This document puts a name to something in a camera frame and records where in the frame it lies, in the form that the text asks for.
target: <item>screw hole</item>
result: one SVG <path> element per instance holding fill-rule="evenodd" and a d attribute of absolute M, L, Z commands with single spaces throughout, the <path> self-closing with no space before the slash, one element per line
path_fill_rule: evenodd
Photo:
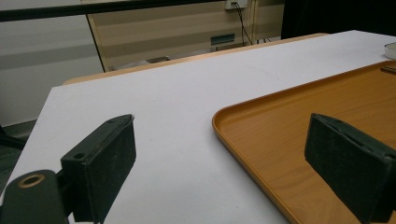
<path fill-rule="evenodd" d="M 84 153 L 78 153 L 78 154 L 76 154 L 76 155 L 74 156 L 74 159 L 79 160 L 79 159 L 82 159 L 84 156 L 85 156 Z"/>
<path fill-rule="evenodd" d="M 45 179 L 44 175 L 29 175 L 18 183 L 18 186 L 22 189 L 28 189 L 32 186 L 39 184 Z"/>

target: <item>cable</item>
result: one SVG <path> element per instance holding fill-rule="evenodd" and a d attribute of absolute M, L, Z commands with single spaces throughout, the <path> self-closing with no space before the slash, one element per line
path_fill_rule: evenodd
<path fill-rule="evenodd" d="M 238 11 L 239 14 L 239 20 L 241 21 L 241 26 L 242 26 L 242 44 L 245 46 L 245 38 L 244 38 L 244 33 L 247 35 L 247 39 L 250 42 L 250 45 L 253 45 L 253 42 L 251 41 L 250 37 L 248 36 L 248 32 L 245 29 L 244 26 L 244 20 L 242 18 L 242 10 L 241 7 L 239 6 L 238 3 L 233 3 L 233 5 L 236 7 L 236 10 Z"/>

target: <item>tray rim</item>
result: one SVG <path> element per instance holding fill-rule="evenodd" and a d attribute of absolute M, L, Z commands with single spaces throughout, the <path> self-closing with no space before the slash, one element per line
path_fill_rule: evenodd
<path fill-rule="evenodd" d="M 330 80 L 343 79 L 344 76 L 346 76 L 346 75 L 356 76 L 355 73 L 359 72 L 360 70 L 364 71 L 366 69 L 374 69 L 377 67 L 381 68 L 381 67 L 389 66 L 389 65 L 396 66 L 396 61 L 384 61 L 384 62 L 380 62 L 380 63 L 369 64 L 369 65 L 366 65 L 363 67 L 345 71 L 340 74 L 335 74 L 333 76 L 320 78 L 320 79 L 317 79 L 317 80 L 314 80 L 311 82 L 307 82 L 302 85 L 297 85 L 295 87 L 287 88 L 282 91 L 276 91 L 276 92 L 273 92 L 270 94 L 266 94 L 264 96 L 259 96 L 259 97 L 256 97 L 256 98 L 253 98 L 250 100 L 246 100 L 246 101 L 238 103 L 238 104 L 228 105 L 226 107 L 223 107 L 222 109 L 220 109 L 218 112 L 215 113 L 215 115 L 212 118 L 212 127 L 215 130 L 215 134 L 218 137 L 218 139 L 221 141 L 221 143 L 233 154 L 234 158 L 242 165 L 242 167 L 247 171 L 247 173 L 254 179 L 256 184 L 261 187 L 262 191 L 271 199 L 271 202 L 276 205 L 276 207 L 281 211 L 283 216 L 285 216 L 287 218 L 287 220 L 292 223 L 302 223 L 301 220 L 299 218 L 297 218 L 297 216 L 295 216 L 291 212 L 291 210 L 286 205 L 286 203 L 284 203 L 283 201 L 280 200 L 280 197 L 272 190 L 272 188 L 268 185 L 268 183 L 266 181 L 260 181 L 259 174 L 248 166 L 246 159 L 241 157 L 241 153 L 239 153 L 236 150 L 236 148 L 233 146 L 233 144 L 230 142 L 229 139 L 227 139 L 225 136 L 223 136 L 221 134 L 221 130 L 218 127 L 218 122 L 221 121 L 222 117 L 224 116 L 223 114 L 227 113 L 229 110 L 233 110 L 233 109 L 239 108 L 241 106 L 247 106 L 250 104 L 254 104 L 257 101 L 261 101 L 261 100 L 265 100 L 265 99 L 270 100 L 271 98 L 277 97 L 278 95 L 282 95 L 285 93 L 291 93 L 293 91 L 299 91 L 300 89 L 303 89 L 305 87 L 309 87 L 309 86 L 313 86 L 313 85 L 319 86 L 319 85 L 322 85 L 322 83 L 328 82 Z"/>

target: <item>black rail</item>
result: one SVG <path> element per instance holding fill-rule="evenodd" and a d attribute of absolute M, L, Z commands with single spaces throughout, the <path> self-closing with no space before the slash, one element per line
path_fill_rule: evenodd
<path fill-rule="evenodd" d="M 0 11 L 0 22 L 27 21 L 55 17 L 68 17 L 95 13 L 136 10 L 152 7 L 172 7 L 188 4 L 219 2 L 224 0 L 129 0 L 119 2 L 91 3 L 62 7 L 37 7 Z"/>

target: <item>white wall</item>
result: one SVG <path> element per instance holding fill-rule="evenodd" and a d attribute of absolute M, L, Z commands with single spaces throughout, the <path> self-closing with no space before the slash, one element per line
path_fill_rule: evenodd
<path fill-rule="evenodd" d="M 2 0 L 0 9 L 78 4 L 78 0 Z M 51 87 L 101 73 L 85 16 L 0 23 L 0 124 L 37 119 Z"/>

